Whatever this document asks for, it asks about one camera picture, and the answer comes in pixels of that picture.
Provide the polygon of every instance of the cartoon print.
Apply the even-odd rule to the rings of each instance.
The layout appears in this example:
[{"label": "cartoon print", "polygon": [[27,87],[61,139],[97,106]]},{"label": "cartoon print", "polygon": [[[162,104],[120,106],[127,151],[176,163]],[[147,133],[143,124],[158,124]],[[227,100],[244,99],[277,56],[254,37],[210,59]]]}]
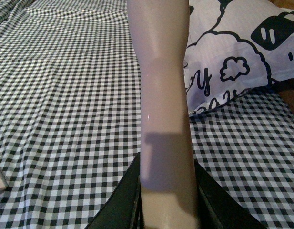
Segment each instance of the cartoon print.
[{"label": "cartoon print", "polygon": [[[233,46],[230,46],[230,43],[236,43],[238,49],[245,53],[245,58],[234,56]],[[184,68],[185,75],[191,76],[186,84],[187,104],[190,111],[203,112],[204,109],[199,107],[213,109],[226,103],[233,98],[234,93],[226,96],[224,88],[228,88],[231,92],[245,90],[246,82],[237,81],[238,78],[245,76],[252,81],[259,74],[268,74],[260,54],[249,43],[241,39],[237,40],[232,34],[207,33],[194,48],[187,49],[187,52],[198,53],[201,57],[192,59]],[[266,85],[267,78],[260,80],[259,83]]]},{"label": "cartoon print", "polygon": [[[262,14],[249,17],[256,9],[264,9]],[[225,9],[217,32],[228,31],[241,39],[251,42],[252,47],[264,56],[264,63],[271,72],[268,84],[294,77],[294,12],[281,10],[267,1],[234,0]],[[245,28],[235,26],[230,21],[238,20]]]},{"label": "cartoon print", "polygon": [[[189,76],[185,79],[189,110],[213,109],[250,85],[271,85],[294,73],[294,12],[281,13],[267,0],[200,0],[195,4],[190,22],[197,20],[198,28],[190,28],[185,54],[189,61],[184,64],[185,76]],[[262,14],[251,17],[256,8],[263,9]]]},{"label": "cartoon print", "polygon": [[[227,71],[230,69],[238,69],[238,73],[235,75],[232,71]],[[247,64],[247,60],[240,57],[228,57],[224,60],[223,68],[220,69],[221,81],[235,81],[241,75],[247,75],[250,72],[250,67]]]}]

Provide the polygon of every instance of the bed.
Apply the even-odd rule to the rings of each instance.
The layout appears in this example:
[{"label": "bed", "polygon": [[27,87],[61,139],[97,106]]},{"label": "bed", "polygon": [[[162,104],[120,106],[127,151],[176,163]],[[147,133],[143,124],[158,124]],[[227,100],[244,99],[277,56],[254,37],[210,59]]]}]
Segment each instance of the bed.
[{"label": "bed", "polygon": [[[198,163],[269,229],[294,229],[290,108],[265,86],[190,116]],[[86,227],[139,151],[126,1],[0,1],[0,228]]]}]

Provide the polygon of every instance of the mannequin leg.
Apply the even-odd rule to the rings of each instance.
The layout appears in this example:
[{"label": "mannequin leg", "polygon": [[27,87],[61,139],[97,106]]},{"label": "mannequin leg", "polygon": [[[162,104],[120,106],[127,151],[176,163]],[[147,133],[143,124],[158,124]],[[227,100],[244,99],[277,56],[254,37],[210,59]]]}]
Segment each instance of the mannequin leg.
[{"label": "mannequin leg", "polygon": [[183,79],[188,0],[128,0],[142,76],[141,191],[146,229],[196,229],[197,187]]}]

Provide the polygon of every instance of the black and white checkered fabric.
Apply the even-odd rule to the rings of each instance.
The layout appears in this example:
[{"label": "black and white checkered fabric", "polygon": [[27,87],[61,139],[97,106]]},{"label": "black and white checkered fabric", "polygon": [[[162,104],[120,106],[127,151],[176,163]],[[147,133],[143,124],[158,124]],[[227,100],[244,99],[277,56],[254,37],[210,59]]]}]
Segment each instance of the black and white checkered fabric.
[{"label": "black and white checkered fabric", "polygon": [[254,89],[191,117],[193,148],[207,172],[270,229],[294,229],[294,115],[271,90]]},{"label": "black and white checkered fabric", "polygon": [[[140,150],[126,1],[14,2],[0,22],[0,228],[84,228]],[[278,95],[253,90],[191,128],[238,203],[294,228],[294,116]]]}]

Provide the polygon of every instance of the white pillowcase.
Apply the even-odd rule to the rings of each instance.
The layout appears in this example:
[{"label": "white pillowcase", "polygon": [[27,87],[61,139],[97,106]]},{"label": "white pillowcase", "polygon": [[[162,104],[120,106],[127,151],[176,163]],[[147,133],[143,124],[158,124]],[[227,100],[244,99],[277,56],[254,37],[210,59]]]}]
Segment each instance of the white pillowcase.
[{"label": "white pillowcase", "polygon": [[190,113],[294,78],[294,11],[267,0],[189,0],[184,61]]}]

